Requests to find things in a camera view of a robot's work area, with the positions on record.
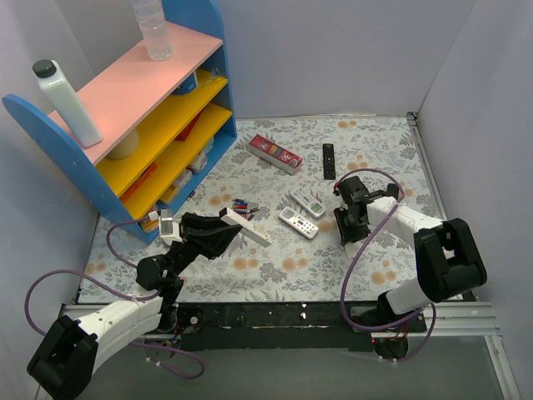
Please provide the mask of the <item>slim white remote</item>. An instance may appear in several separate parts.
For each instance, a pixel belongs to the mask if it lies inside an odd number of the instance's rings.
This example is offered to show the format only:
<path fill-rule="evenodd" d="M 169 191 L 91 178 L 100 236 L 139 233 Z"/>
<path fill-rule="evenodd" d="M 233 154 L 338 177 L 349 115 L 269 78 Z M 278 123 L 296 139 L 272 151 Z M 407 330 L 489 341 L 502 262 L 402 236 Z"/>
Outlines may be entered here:
<path fill-rule="evenodd" d="M 265 248 L 271 246 L 271 238 L 269 234 L 262 231 L 258 226 L 234 212 L 232 209 L 227 207 L 223 208 L 219 212 L 219 217 L 223 222 L 230 226 L 239 225 L 241 227 L 240 233 L 260 246 Z"/>

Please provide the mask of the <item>pile of small batteries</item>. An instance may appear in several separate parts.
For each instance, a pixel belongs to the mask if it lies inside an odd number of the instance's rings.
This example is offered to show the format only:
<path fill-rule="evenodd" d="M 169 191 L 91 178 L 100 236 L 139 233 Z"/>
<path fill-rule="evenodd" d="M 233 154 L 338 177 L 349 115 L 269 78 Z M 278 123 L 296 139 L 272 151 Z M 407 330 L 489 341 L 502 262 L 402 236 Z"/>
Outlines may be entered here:
<path fill-rule="evenodd" d="M 250 206 L 244 199 L 234 198 L 232 200 L 232 210 L 241 217 L 250 220 L 259 211 L 259 207 Z"/>

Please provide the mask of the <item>black remote control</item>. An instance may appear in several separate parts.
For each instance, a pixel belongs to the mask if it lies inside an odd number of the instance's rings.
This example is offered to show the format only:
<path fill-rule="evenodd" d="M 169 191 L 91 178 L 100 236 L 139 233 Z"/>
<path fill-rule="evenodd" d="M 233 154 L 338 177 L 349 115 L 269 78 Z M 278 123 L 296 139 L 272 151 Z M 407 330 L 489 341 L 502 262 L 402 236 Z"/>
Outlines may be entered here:
<path fill-rule="evenodd" d="M 400 197 L 400 188 L 394 183 L 389 183 L 386 188 L 386 195 L 398 199 Z"/>

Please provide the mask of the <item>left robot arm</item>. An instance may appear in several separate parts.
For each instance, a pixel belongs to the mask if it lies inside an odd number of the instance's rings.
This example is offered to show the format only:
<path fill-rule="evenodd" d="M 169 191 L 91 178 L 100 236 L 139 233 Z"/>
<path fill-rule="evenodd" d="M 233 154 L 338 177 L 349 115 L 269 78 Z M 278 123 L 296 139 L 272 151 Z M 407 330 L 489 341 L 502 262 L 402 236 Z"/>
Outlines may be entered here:
<path fill-rule="evenodd" d="M 199 256 L 221 256 L 242 229 L 221 217 L 189 212 L 172 226 L 177 239 L 166 253 L 138 262 L 129 294 L 119 293 L 116 302 L 91 314 L 63 315 L 48 330 L 36 330 L 43 340 L 27 372 L 52 398 L 77 398 L 97 369 L 139 336 L 153 330 L 169 333 L 177 323 L 182 272 Z"/>

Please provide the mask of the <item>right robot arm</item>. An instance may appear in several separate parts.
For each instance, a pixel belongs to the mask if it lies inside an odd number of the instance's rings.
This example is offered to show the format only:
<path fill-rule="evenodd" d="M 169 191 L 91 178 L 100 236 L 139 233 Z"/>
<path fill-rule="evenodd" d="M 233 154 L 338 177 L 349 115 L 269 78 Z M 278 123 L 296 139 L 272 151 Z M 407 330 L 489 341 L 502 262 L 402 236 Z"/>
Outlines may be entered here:
<path fill-rule="evenodd" d="M 350 271 L 382 229 L 408 244 L 416 259 L 416 277 L 383 292 L 375 307 L 359 316 L 350 316 L 344 294 L 347 285 L 341 285 L 341 315 L 352 327 L 392 332 L 416 318 L 426 306 L 486 284 L 485 265 L 464 220 L 429 217 L 403 205 L 405 193 L 397 181 L 371 192 L 358 176 L 347 174 L 335 183 L 333 192 L 342 200 L 334 211 L 341 243 L 361 244 Z"/>

